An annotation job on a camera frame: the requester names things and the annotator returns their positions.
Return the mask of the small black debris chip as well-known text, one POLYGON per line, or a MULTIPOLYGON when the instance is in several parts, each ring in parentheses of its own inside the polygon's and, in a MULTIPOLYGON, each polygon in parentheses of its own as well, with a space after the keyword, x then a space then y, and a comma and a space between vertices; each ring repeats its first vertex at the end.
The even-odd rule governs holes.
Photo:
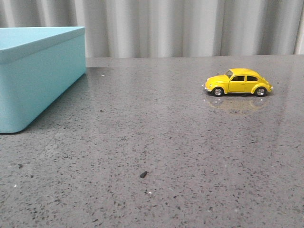
POLYGON ((140 178, 144 178, 147 175, 147 171, 144 171, 142 174, 140 174, 140 178))

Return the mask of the yellow toy beetle car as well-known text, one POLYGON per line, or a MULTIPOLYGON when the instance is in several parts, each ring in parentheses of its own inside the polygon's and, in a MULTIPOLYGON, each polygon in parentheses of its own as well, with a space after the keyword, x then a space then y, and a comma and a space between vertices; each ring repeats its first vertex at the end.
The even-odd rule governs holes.
POLYGON ((262 97, 273 90, 273 86, 263 76, 248 68, 233 68, 223 75, 209 77, 202 87, 217 97, 230 93, 262 97))

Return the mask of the light blue storage box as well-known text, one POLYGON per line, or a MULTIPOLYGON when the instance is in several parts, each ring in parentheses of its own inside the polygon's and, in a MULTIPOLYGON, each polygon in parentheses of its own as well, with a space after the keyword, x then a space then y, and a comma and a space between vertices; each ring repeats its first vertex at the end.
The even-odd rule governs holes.
POLYGON ((0 30, 0 131, 25 129, 86 72, 84 27, 0 30))

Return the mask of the white pleated curtain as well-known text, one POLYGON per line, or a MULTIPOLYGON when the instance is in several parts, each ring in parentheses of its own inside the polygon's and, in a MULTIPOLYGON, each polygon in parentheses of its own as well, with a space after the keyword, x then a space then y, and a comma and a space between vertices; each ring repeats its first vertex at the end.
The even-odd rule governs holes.
POLYGON ((84 26, 87 57, 304 52, 301 0, 3 0, 0 25, 84 26))

